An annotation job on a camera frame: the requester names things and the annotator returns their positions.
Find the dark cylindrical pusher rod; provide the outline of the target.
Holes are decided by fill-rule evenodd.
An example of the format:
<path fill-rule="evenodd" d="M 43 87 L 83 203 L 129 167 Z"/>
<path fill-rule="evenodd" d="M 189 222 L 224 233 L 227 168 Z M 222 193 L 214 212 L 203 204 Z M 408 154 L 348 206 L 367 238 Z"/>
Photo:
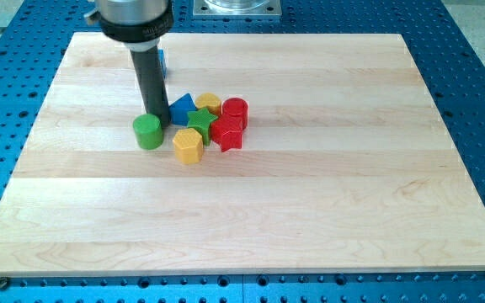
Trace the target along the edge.
<path fill-rule="evenodd" d="M 146 51 L 131 51 L 137 81 L 147 114 L 156 115 L 161 127 L 169 126 L 171 116 L 162 62 L 156 46 Z"/>

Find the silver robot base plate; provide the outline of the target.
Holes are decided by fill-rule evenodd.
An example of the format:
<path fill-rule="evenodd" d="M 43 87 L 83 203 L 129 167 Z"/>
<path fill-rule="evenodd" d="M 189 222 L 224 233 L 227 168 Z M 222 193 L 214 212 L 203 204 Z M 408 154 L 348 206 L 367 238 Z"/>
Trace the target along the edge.
<path fill-rule="evenodd" d="M 194 0 L 192 14 L 198 19 L 276 19 L 282 8 L 280 0 Z"/>

